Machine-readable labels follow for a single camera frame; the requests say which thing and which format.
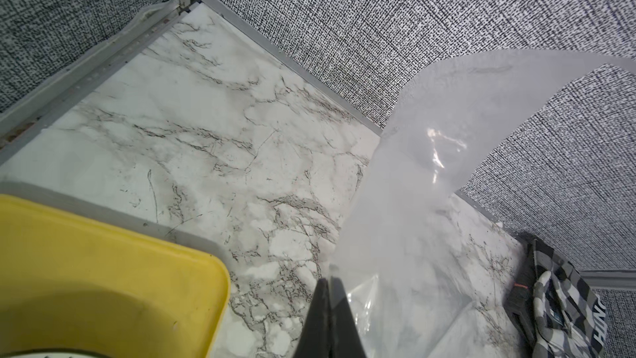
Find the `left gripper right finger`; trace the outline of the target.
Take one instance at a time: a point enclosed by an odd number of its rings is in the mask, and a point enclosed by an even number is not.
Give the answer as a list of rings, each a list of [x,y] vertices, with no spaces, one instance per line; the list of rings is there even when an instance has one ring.
[[[331,277],[329,290],[331,308],[329,357],[366,358],[342,280]]]

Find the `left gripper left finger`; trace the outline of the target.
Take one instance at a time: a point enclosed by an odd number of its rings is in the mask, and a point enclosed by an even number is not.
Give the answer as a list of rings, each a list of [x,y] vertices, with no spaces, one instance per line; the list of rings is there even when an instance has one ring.
[[[328,358],[331,354],[331,303],[328,281],[319,279],[294,358]]]

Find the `clear plastic vacuum bag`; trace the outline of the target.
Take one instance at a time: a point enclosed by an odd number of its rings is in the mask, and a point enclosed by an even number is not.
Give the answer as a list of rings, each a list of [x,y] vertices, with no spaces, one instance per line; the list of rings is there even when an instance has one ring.
[[[498,50],[438,61],[402,90],[331,259],[370,357],[487,356],[478,288],[488,276],[450,198],[567,83],[631,59]]]

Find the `black white plaid shirt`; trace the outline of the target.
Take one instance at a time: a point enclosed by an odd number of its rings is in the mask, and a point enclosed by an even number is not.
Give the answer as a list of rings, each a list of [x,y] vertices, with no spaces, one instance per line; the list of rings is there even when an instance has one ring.
[[[607,308],[573,264],[536,239],[533,263],[534,357],[593,358],[606,355]]]

